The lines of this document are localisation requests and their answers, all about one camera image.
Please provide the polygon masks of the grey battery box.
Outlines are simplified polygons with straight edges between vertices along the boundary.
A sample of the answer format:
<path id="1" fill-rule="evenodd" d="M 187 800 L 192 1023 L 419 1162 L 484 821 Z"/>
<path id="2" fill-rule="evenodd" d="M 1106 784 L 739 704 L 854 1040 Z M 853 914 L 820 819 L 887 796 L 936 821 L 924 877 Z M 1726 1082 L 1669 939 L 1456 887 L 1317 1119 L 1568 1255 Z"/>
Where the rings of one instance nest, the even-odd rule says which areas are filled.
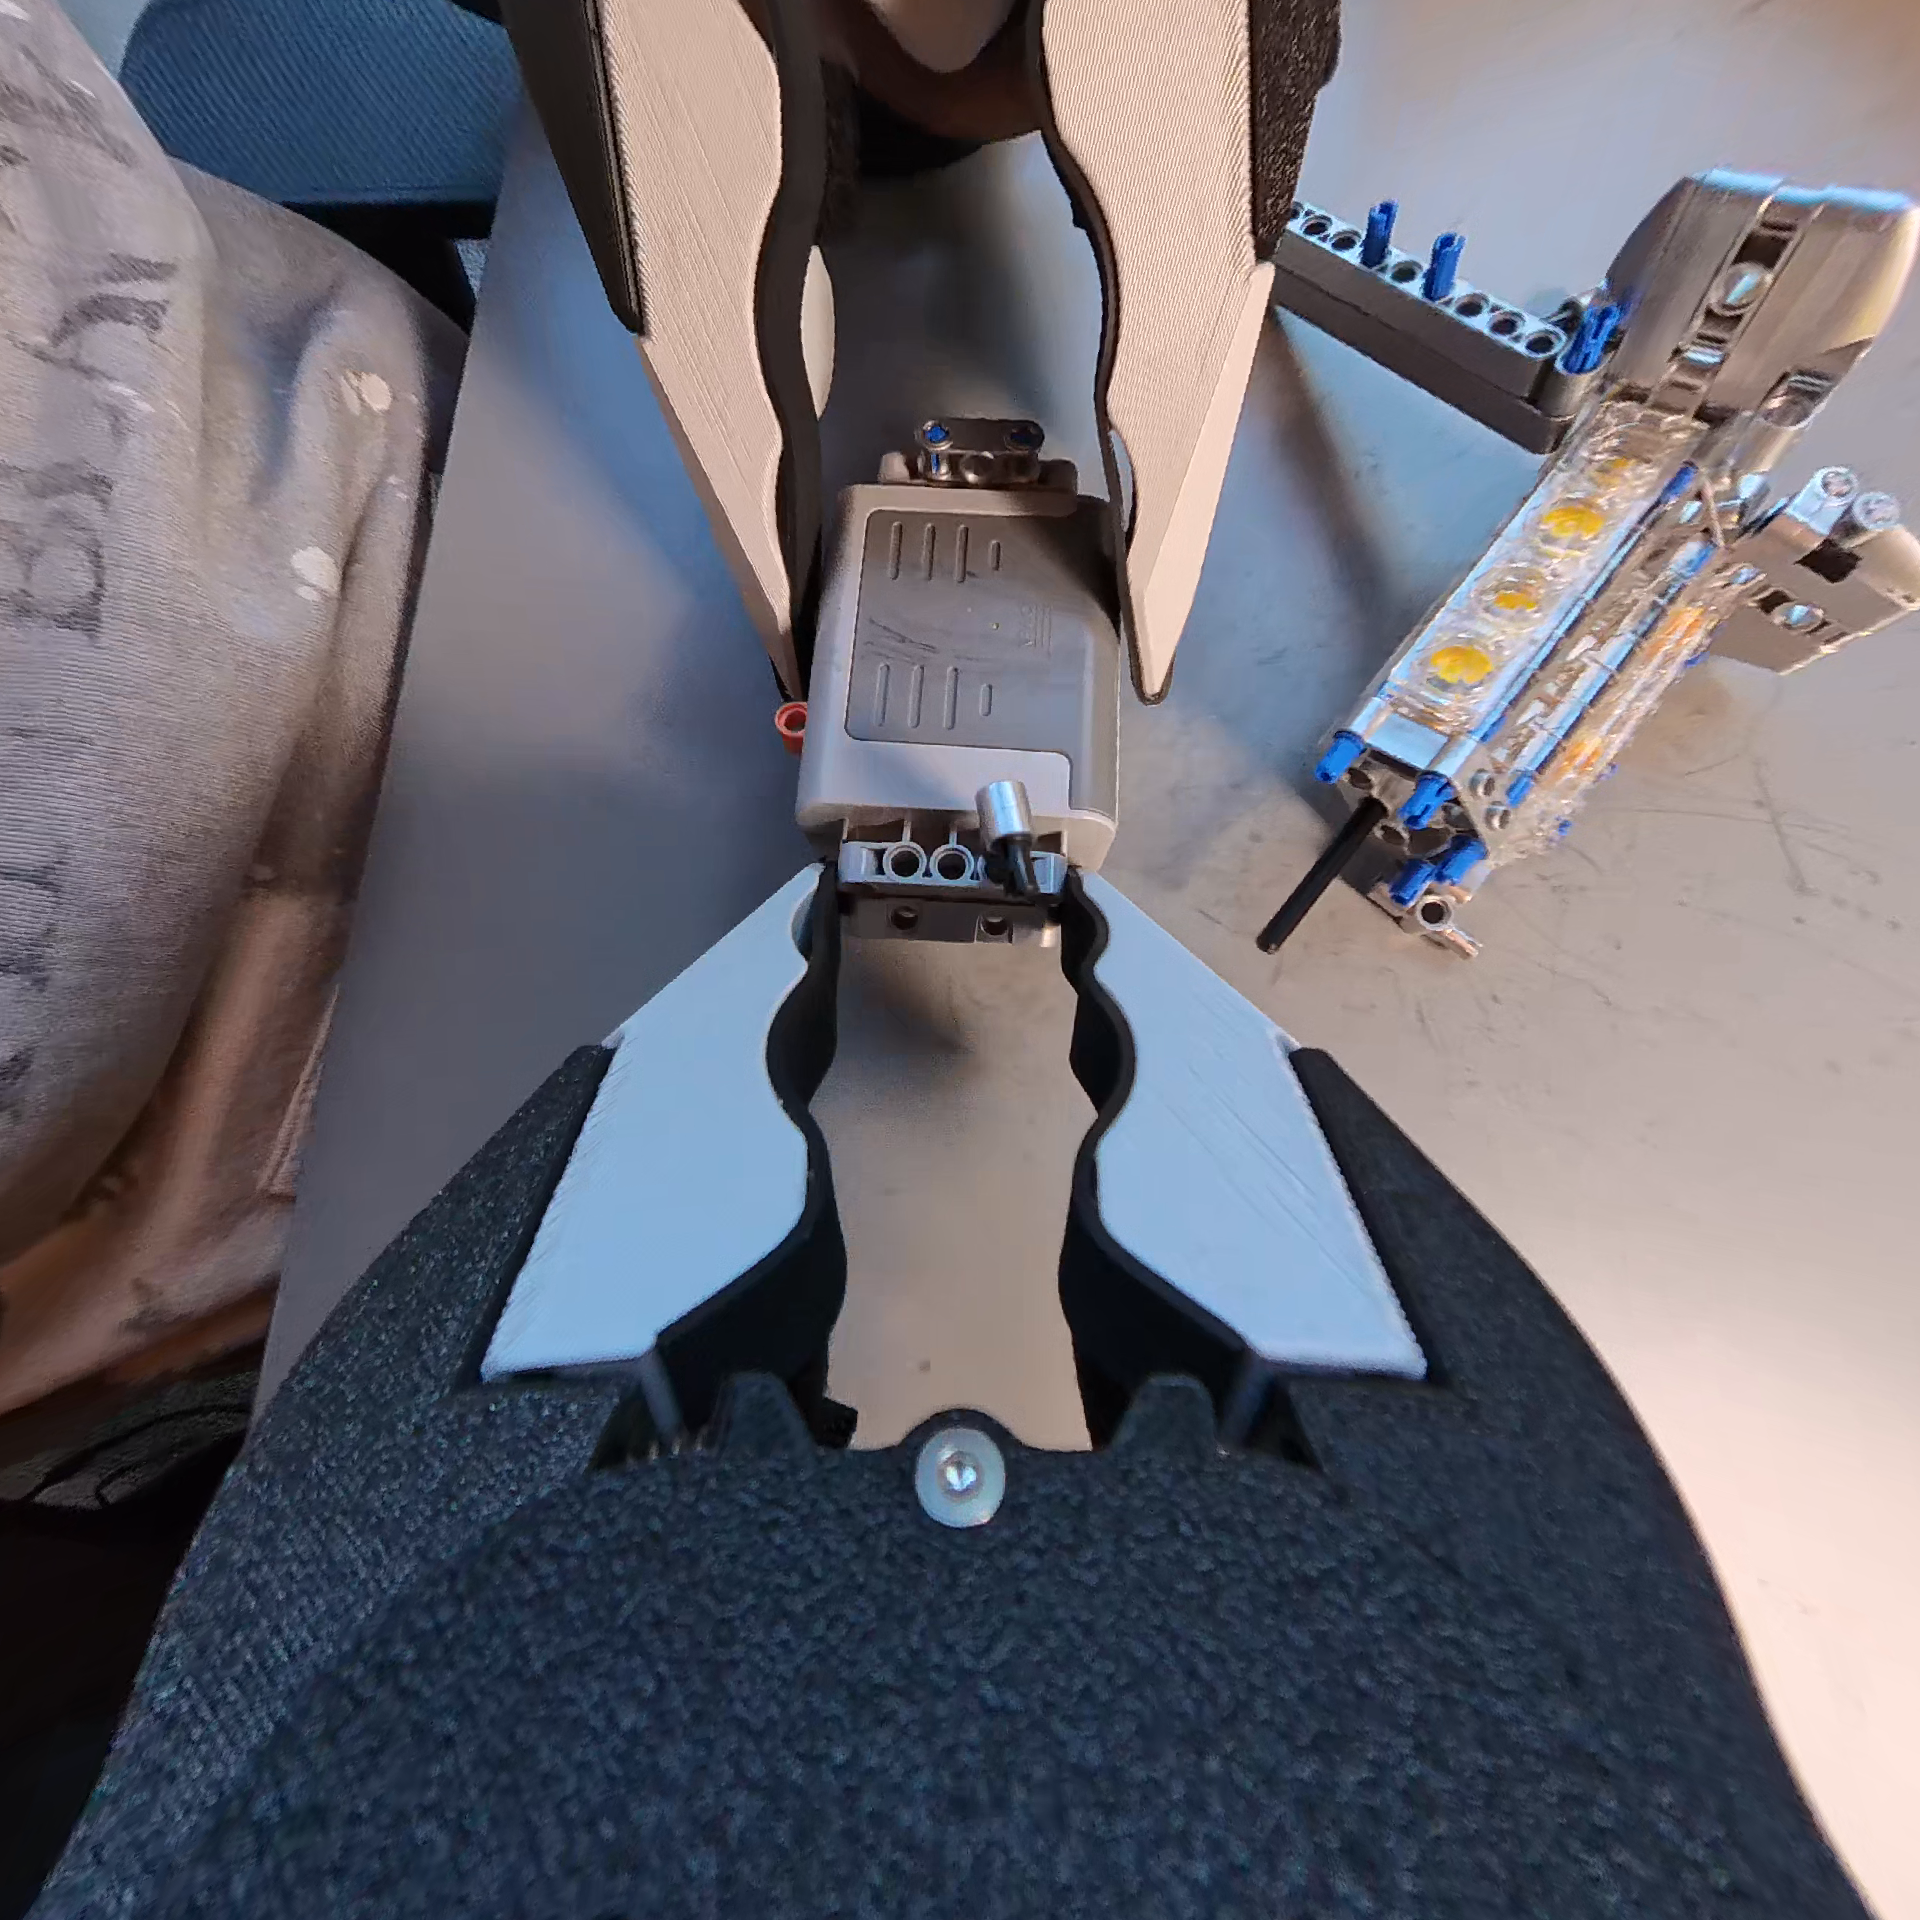
<path id="1" fill-rule="evenodd" d="M 798 824 L 871 941 L 1055 947 L 1003 887 L 976 792 L 1023 783 L 1035 845 L 1094 874 L 1119 812 L 1106 500 L 1020 417 L 934 417 L 838 497 Z"/>

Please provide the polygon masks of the black office chair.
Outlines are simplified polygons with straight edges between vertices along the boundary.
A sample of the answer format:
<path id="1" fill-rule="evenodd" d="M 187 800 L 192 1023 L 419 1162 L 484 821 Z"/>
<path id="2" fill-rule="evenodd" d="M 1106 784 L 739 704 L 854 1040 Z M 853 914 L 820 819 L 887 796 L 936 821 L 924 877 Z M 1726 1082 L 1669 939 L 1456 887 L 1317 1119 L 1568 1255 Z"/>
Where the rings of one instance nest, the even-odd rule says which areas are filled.
<path id="1" fill-rule="evenodd" d="M 363 250 L 460 329 L 522 101 L 496 4 L 157 2 L 119 79 L 157 143 Z"/>

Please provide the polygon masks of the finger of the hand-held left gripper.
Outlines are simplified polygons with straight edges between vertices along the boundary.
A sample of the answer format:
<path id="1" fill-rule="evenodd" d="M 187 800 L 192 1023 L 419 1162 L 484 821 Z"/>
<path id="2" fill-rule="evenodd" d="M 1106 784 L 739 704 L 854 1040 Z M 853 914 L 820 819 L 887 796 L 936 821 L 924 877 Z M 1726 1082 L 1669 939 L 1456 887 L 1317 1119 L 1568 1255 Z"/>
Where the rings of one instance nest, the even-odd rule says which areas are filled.
<path id="1" fill-rule="evenodd" d="M 826 515 L 802 343 L 826 207 L 812 4 L 612 2 L 607 101 L 639 353 L 786 699 L 807 695 Z"/>
<path id="2" fill-rule="evenodd" d="M 1266 321 L 1243 2 L 1045 2 L 1042 135 L 1094 253 L 1094 434 L 1138 699 L 1168 692 Z"/>

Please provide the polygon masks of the toy engine model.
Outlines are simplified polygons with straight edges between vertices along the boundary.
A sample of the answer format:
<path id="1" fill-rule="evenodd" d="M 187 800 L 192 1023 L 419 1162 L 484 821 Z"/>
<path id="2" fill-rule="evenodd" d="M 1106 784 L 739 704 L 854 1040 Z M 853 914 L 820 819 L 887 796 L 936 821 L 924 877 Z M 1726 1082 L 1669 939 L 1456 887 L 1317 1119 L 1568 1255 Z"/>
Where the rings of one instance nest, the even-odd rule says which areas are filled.
<path id="1" fill-rule="evenodd" d="M 1474 954 L 1461 906 L 1570 831 L 1696 661 L 1790 674 L 1917 602 L 1895 497 L 1845 467 L 1772 485 L 1901 299 L 1910 200 L 1696 173 L 1550 315 L 1461 279 L 1456 232 L 1404 251 L 1397 217 L 1295 201 L 1279 306 L 1544 463 L 1331 731 L 1311 776 L 1350 819 L 1256 935 L 1266 954 L 1367 843 L 1398 863 L 1371 900 Z"/>

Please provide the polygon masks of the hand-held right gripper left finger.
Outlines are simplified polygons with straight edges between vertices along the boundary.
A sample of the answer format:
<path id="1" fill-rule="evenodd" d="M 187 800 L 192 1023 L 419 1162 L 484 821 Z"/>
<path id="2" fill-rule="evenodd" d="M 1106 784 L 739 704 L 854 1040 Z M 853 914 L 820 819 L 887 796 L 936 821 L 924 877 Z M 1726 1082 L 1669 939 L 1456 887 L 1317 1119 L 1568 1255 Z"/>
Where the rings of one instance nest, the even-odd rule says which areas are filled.
<path id="1" fill-rule="evenodd" d="M 791 1378 L 845 1297 L 826 1140 L 834 884 L 802 871 L 611 1037 L 482 1378 L 630 1371 L 650 1411 Z"/>

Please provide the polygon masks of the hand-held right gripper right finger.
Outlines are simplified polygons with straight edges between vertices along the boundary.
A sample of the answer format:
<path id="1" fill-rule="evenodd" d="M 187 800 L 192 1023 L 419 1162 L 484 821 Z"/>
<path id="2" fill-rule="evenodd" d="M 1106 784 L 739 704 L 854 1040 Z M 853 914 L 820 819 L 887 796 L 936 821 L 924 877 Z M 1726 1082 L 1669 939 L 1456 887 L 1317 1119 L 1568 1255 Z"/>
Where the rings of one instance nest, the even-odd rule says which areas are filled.
<path id="1" fill-rule="evenodd" d="M 1087 1426 L 1155 1376 L 1261 1426 L 1295 1376 L 1427 1380 L 1336 1155 L 1266 1012 L 1102 877 L 1068 877 L 1071 1163 L 1061 1301 Z"/>

